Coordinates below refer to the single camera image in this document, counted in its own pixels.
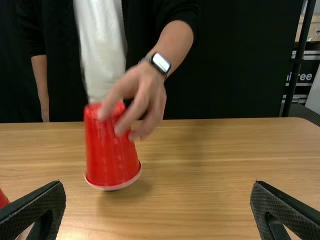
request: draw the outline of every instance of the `forearm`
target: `forearm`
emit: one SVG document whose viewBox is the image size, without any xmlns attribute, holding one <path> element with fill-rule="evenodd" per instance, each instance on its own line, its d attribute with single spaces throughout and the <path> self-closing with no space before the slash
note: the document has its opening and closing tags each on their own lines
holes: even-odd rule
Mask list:
<svg viewBox="0 0 320 240">
<path fill-rule="evenodd" d="M 33 56 L 31 58 L 31 63 L 41 108 L 48 109 L 49 96 L 47 88 L 47 55 Z"/>
<path fill-rule="evenodd" d="M 157 44 L 148 53 L 159 52 L 171 63 L 172 74 L 187 56 L 194 41 L 191 27 L 184 21 L 175 20 L 163 29 Z"/>
</svg>

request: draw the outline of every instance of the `metal pole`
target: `metal pole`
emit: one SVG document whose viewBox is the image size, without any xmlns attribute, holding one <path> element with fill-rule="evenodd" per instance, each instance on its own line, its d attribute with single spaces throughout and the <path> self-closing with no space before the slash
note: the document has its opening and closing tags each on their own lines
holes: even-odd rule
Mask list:
<svg viewBox="0 0 320 240">
<path fill-rule="evenodd" d="M 294 58 L 295 62 L 293 63 L 291 80 L 289 82 L 289 89 L 284 102 L 282 117 L 289 116 L 289 111 L 292 104 L 292 99 L 295 94 L 295 89 L 301 68 L 301 62 L 304 57 L 308 33 L 311 25 L 312 16 L 314 14 L 316 1 L 317 0 L 308 0 L 308 3 L 306 5 L 306 10 L 301 28 L 301 34 L 299 38 L 299 44 Z"/>
</svg>

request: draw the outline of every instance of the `wrist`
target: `wrist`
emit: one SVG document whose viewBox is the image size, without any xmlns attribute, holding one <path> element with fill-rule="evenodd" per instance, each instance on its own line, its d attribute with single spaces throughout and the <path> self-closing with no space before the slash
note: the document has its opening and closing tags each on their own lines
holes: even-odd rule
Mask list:
<svg viewBox="0 0 320 240">
<path fill-rule="evenodd" d="M 151 75 L 152 78 L 155 78 L 162 83 L 165 82 L 166 76 L 156 69 L 149 61 L 142 61 L 139 65 L 144 69 L 144 72 Z"/>
</svg>

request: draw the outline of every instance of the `finger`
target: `finger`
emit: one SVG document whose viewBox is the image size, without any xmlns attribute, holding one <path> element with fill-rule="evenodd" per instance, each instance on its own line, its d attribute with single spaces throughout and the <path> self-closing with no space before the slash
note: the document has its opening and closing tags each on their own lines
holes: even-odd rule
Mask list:
<svg viewBox="0 0 320 240">
<path fill-rule="evenodd" d="M 140 86 L 130 107 L 125 111 L 114 128 L 116 135 L 121 136 L 128 130 L 133 121 L 138 120 L 149 105 L 149 93 L 146 86 Z"/>
<path fill-rule="evenodd" d="M 166 95 L 163 93 L 156 98 L 141 125 L 129 135 L 131 141 L 134 141 L 138 137 L 144 140 L 158 126 L 164 117 L 166 100 Z"/>
<path fill-rule="evenodd" d="M 116 104 L 122 101 L 124 96 L 128 95 L 131 91 L 132 86 L 128 83 L 131 82 L 132 78 L 135 78 L 133 74 L 125 74 L 119 81 L 117 81 L 110 92 L 106 95 L 101 103 L 97 118 L 105 120 L 114 110 Z"/>
</svg>

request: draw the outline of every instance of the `mesh pattern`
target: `mesh pattern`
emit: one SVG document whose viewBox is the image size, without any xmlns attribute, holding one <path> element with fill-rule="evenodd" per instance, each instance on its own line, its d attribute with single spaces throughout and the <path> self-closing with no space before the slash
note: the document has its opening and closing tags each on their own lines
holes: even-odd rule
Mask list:
<svg viewBox="0 0 320 240">
<path fill-rule="evenodd" d="M 320 227 L 258 183 L 253 186 L 250 205 L 262 240 L 274 240 L 266 221 L 267 213 L 272 214 L 302 240 L 320 240 Z"/>
<path fill-rule="evenodd" d="M 62 183 L 59 183 L 39 197 L 26 199 L 23 203 L 23 207 L 10 212 L 9 217 L 5 217 L 3 221 L 0 221 L 0 239 L 15 239 L 20 233 L 22 233 L 31 224 L 36 222 L 41 216 L 46 213 L 50 213 L 48 214 L 50 215 L 48 220 L 51 221 L 52 219 L 52 224 L 48 231 L 47 237 L 41 237 L 44 236 L 44 233 L 42 232 L 43 229 L 41 228 L 43 227 L 44 222 L 37 222 L 33 226 L 27 239 L 55 240 L 59 231 L 65 207 L 66 195 Z M 0 211 L 0 219 L 3 216 L 4 212 Z"/>
<path fill-rule="evenodd" d="M 283 110 L 284 110 L 284 104 L 281 104 L 279 117 L 281 117 Z M 293 103 L 291 105 L 289 117 L 306 119 L 309 122 L 320 127 L 320 114 L 298 103 Z"/>
</svg>

